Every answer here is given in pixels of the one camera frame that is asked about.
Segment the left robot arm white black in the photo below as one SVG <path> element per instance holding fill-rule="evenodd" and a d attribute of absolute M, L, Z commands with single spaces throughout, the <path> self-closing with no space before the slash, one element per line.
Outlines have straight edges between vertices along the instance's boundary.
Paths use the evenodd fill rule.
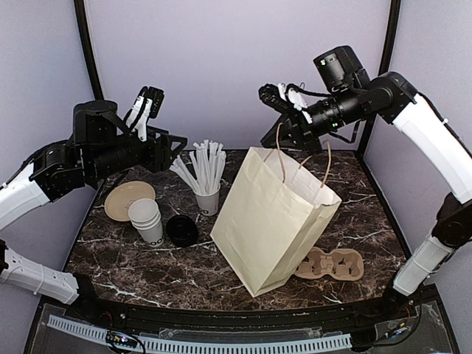
<path fill-rule="evenodd" d="M 151 129 L 146 141 L 136 134 L 79 140 L 70 137 L 35 151 L 1 186 L 1 228 L 86 185 L 135 166 L 152 173 L 166 170 L 187 145 L 187 138 Z M 86 276 L 59 272 L 33 262 L 1 243 L 1 282 L 74 307 L 89 322 L 104 315 Z"/>

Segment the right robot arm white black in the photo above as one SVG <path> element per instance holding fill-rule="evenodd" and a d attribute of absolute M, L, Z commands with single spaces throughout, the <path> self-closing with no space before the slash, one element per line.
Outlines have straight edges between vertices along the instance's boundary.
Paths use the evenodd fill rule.
<path fill-rule="evenodd" d="M 321 151 L 320 136 L 336 135 L 350 123 L 380 116 L 407 136 L 434 165 L 450 188 L 437 221 L 423 243 L 390 282 L 376 305 L 384 320 L 396 317 L 406 297 L 455 253 L 471 241 L 471 153 L 460 142 L 430 100 L 396 72 L 373 80 L 343 74 L 328 80 L 327 94 L 307 105 L 294 84 L 260 87 L 262 103 L 280 113 L 261 139 L 265 148 Z"/>

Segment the stack of white paper cups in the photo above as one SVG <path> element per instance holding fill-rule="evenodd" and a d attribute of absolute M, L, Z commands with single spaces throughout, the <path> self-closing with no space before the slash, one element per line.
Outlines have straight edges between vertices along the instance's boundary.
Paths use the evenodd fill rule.
<path fill-rule="evenodd" d="M 164 242 L 162 216 L 158 204 L 149 198 L 135 201 L 128 209 L 128 217 L 142 239 L 153 248 Z"/>

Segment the stack of black lids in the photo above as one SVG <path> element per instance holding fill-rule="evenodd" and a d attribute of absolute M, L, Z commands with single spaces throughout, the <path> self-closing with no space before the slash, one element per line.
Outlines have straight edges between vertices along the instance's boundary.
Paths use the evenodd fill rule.
<path fill-rule="evenodd" d="M 166 233 L 179 248 L 192 246 L 198 241 L 198 227 L 187 215 L 175 215 L 166 223 Z"/>

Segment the brown paper bag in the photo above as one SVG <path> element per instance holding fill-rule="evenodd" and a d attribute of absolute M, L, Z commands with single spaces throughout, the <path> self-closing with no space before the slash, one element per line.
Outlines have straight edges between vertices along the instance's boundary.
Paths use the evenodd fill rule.
<path fill-rule="evenodd" d="M 335 215 L 341 198 L 276 143 L 252 147 L 210 233 L 251 296 L 284 285 Z"/>

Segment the cardboard two-cup carrier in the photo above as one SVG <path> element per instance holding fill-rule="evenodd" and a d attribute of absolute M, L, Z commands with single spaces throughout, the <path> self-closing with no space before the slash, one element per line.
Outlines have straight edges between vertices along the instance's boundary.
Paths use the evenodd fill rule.
<path fill-rule="evenodd" d="M 294 276 L 318 280 L 330 276 L 338 281 L 355 282 L 364 275 L 364 260 L 354 249 L 334 249 L 328 253 L 313 247 L 298 265 Z"/>

